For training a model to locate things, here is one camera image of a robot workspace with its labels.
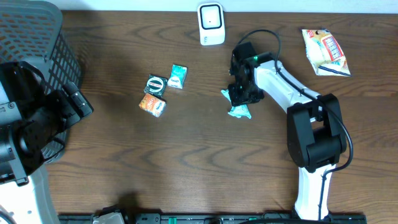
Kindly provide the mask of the teal white drink carton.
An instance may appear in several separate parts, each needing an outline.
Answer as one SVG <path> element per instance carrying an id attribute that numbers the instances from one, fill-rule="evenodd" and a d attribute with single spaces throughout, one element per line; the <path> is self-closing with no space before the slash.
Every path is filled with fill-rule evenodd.
<path id="1" fill-rule="evenodd" d="M 172 65 L 172 71 L 167 85 L 170 87 L 182 89 L 187 76 L 188 68 L 181 65 Z"/>

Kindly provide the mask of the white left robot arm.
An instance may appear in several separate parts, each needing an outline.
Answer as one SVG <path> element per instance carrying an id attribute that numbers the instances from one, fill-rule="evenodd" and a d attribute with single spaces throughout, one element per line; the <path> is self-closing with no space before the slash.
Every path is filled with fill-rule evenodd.
<path id="1" fill-rule="evenodd" d="M 45 92 L 43 73 L 26 61 L 1 64 L 1 223 L 59 223 L 45 168 L 51 142 L 94 111 L 68 82 Z"/>

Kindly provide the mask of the dark green round-label packet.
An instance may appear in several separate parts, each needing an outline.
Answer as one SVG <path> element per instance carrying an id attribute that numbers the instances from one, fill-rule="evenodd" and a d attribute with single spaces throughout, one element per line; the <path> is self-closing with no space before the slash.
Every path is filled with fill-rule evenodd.
<path id="1" fill-rule="evenodd" d="M 167 87 L 167 81 L 168 80 L 164 77 L 149 75 L 146 86 L 144 88 L 144 93 L 149 93 L 158 98 L 162 98 Z"/>

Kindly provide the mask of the orange juice carton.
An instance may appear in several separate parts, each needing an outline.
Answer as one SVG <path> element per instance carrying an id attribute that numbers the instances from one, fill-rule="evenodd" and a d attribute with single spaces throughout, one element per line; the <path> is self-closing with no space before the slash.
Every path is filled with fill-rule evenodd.
<path id="1" fill-rule="evenodd" d="M 149 93 L 146 93 L 139 103 L 140 109 L 150 113 L 157 118 L 163 113 L 166 105 L 167 104 L 164 100 L 161 100 Z"/>

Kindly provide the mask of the white blue snack bag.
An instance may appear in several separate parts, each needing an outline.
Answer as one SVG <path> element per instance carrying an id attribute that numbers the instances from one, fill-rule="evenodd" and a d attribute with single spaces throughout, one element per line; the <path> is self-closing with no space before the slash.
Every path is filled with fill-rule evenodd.
<path id="1" fill-rule="evenodd" d="M 317 76 L 350 77 L 346 56 L 328 29 L 302 29 L 307 58 Z"/>

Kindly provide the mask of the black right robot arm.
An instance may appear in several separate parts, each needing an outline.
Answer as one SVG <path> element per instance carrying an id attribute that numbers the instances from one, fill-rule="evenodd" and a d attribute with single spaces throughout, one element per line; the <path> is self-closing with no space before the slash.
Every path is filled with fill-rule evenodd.
<path id="1" fill-rule="evenodd" d="M 331 174 L 347 148 L 337 98 L 309 90 L 273 53 L 258 54 L 250 42 L 233 49 L 230 74 L 235 77 L 228 86 L 233 107 L 269 95 L 286 113 L 287 148 L 299 172 L 295 212 L 304 220 L 324 220 Z"/>

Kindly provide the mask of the teal snack packet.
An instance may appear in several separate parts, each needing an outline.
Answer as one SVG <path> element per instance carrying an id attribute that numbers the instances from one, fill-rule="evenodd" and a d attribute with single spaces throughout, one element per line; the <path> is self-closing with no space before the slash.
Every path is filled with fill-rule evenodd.
<path id="1" fill-rule="evenodd" d="M 228 90 L 221 90 L 221 94 L 231 103 Z M 248 119 L 252 118 L 247 105 L 231 106 L 231 109 L 228 112 L 228 114 L 235 118 L 242 118 L 242 117 L 247 117 Z"/>

